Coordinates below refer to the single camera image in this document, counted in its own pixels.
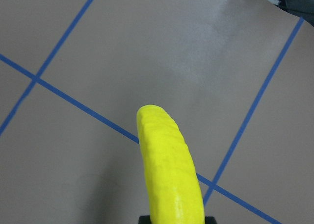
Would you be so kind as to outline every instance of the gray tile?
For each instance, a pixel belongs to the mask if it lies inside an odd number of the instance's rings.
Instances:
[[[18,101],[30,79],[0,61],[0,124]]]
[[[0,148],[1,223],[137,223],[149,214],[138,144],[39,85]]]
[[[35,73],[86,0],[0,0],[0,53]]]
[[[206,216],[214,216],[218,224],[269,224],[266,220],[243,208],[231,199],[213,192],[205,208]]]
[[[133,134],[160,105],[212,179],[297,19],[265,0],[95,0],[43,79]]]
[[[303,24],[219,185],[283,223],[314,218],[314,28]]]

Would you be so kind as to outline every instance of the blue grid line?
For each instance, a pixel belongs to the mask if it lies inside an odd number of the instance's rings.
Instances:
[[[206,205],[206,203],[210,199],[210,196],[211,196],[211,194],[212,194],[212,192],[213,192],[213,190],[215,188],[215,185],[217,185],[217,183],[218,183],[222,173],[224,172],[224,170],[225,170],[225,168],[226,168],[226,166],[227,166],[231,156],[233,155],[233,153],[234,153],[234,151],[236,149],[236,146],[238,145],[239,140],[241,139],[241,137],[242,137],[242,135],[243,135],[247,125],[249,124],[249,122],[250,122],[250,120],[251,120],[251,118],[252,118],[252,116],[254,114],[254,111],[256,110],[256,108],[257,108],[257,106],[258,106],[258,104],[259,104],[259,102],[260,102],[260,100],[261,100],[261,98],[262,98],[266,88],[268,87],[271,79],[273,78],[274,74],[276,73],[276,70],[278,69],[281,61],[283,60],[285,54],[287,53],[287,51],[288,51],[290,45],[292,44],[295,36],[299,32],[303,22],[304,22],[304,19],[301,17],[298,20],[297,24],[295,25],[294,29],[292,30],[291,35],[289,36],[287,42],[285,43],[283,49],[280,52],[278,58],[276,59],[273,67],[271,68],[270,72],[268,73],[268,75],[267,75],[264,83],[262,84],[258,94],[256,95],[256,97],[255,97],[255,99],[254,99],[254,101],[253,101],[253,103],[252,103],[252,105],[251,105],[251,107],[250,107],[250,109],[249,109],[249,111],[248,111],[248,113],[247,113],[247,115],[246,115],[246,117],[245,117],[245,119],[244,119],[240,129],[239,129],[239,131],[237,132],[234,140],[232,141],[232,143],[231,143],[231,145],[229,147],[229,150],[228,150],[227,154],[225,155],[225,157],[224,157],[220,167],[218,168],[218,171],[217,171],[217,173],[216,173],[216,175],[215,175],[215,177],[214,177],[214,179],[212,181],[213,182],[213,186],[210,186],[208,188],[207,192],[204,195],[204,198],[203,198],[204,205]]]
[[[2,125],[0,127],[0,136],[2,135],[2,133],[4,132],[4,130],[6,129],[8,124],[13,119],[14,115],[18,111],[18,109],[21,106],[24,99],[30,94],[31,90],[34,88],[35,84],[37,83],[37,80],[44,73],[44,71],[46,70],[48,65],[51,63],[52,59],[55,57],[57,52],[60,50],[60,48],[62,47],[62,45],[64,44],[64,42],[66,41],[66,39],[68,38],[70,33],[73,31],[75,26],[78,24],[79,20],[82,18],[82,16],[84,15],[84,13],[86,12],[86,10],[88,9],[88,7],[90,6],[90,4],[92,2],[93,2],[93,0],[87,0],[86,1],[84,6],[82,7],[82,9],[78,12],[78,14],[75,16],[74,20],[71,22],[69,27],[66,29],[66,31],[64,32],[64,34],[62,35],[62,37],[58,41],[58,43],[55,45],[55,47],[53,48],[53,50],[51,51],[51,53],[49,54],[49,56],[47,57],[47,59],[45,60],[45,62],[41,66],[41,68],[39,69],[39,71],[37,72],[35,78],[32,79],[31,83],[27,86],[27,88],[25,89],[25,91],[23,92],[23,94],[21,95],[19,100],[16,102],[16,104],[14,105],[14,107],[12,108],[12,110],[10,111],[8,116],[5,118],[4,122],[2,123]]]
[[[19,71],[20,73],[26,75],[29,78],[35,79],[36,76],[34,74],[32,74],[31,72],[29,72],[28,70],[24,69],[23,67],[19,66],[18,64],[14,63],[13,61],[11,61],[10,59],[4,57],[3,55],[0,54],[0,60],[2,60],[4,63],[8,64],[9,66],[11,66],[12,68],[16,69],[17,71]],[[81,109],[82,111],[84,111],[85,113],[91,115],[92,117],[94,117],[95,119],[103,122],[104,124],[106,124],[107,126],[113,128],[114,130],[120,132],[121,134],[123,134],[124,136],[128,137],[129,139],[131,139],[132,141],[136,142],[137,144],[139,144],[139,140],[138,137],[136,137],[135,135],[131,134],[130,132],[124,130],[123,128],[119,127],[118,125],[116,125],[115,123],[111,122],[110,120],[106,119],[105,117],[101,116],[100,114],[98,114],[97,112],[93,111],[92,109],[90,109],[89,107],[85,106],[84,104],[80,103],[79,101],[75,100],[74,98],[72,98],[71,96],[65,94],[64,92],[62,92],[61,90],[55,88],[54,86],[52,86],[51,84],[47,83],[46,81],[42,80],[42,79],[37,79],[38,83],[40,85],[42,85],[43,87],[47,88],[48,90],[50,90],[51,92],[55,93],[56,95],[60,96],[61,98],[63,98],[64,100],[66,100],[67,102],[71,103],[72,105],[76,106],[77,108]],[[272,218],[271,216],[265,214],[264,212],[260,211],[259,209],[253,207],[252,205],[250,205],[249,203],[243,201],[242,199],[238,198],[237,196],[233,195],[232,193],[226,191],[225,189],[219,187],[218,185],[214,186],[214,183],[211,182],[210,180],[208,180],[207,178],[205,178],[204,176],[200,175],[200,174],[196,174],[197,178],[200,182],[204,183],[205,185],[211,187],[213,186],[214,189],[216,191],[218,191],[219,193],[221,193],[222,195],[228,197],[229,199],[231,199],[232,201],[234,201],[235,203],[238,203],[239,205],[241,205],[242,207],[248,209],[249,211],[253,212],[254,214],[258,215],[259,217],[265,219],[266,221],[269,221],[272,224],[281,224],[279,221],[275,220],[274,218]]]

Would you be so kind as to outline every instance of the toy banana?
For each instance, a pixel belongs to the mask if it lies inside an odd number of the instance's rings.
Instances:
[[[137,112],[137,130],[152,224],[204,224],[194,163],[175,121],[146,105]]]

